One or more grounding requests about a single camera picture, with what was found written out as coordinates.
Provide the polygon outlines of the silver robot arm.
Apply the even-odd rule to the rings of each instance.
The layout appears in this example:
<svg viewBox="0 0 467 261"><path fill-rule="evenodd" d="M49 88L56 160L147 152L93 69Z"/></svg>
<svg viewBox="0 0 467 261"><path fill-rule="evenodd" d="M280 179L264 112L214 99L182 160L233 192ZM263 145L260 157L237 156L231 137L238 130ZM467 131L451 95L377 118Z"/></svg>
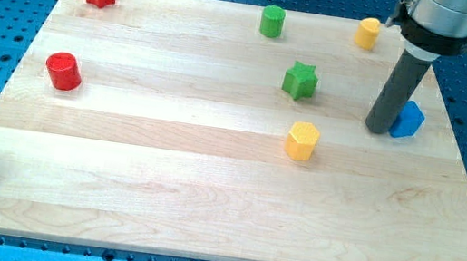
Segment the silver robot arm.
<svg viewBox="0 0 467 261"><path fill-rule="evenodd" d="M467 0L398 0L384 25L394 24L405 50L419 60L467 52Z"/></svg>

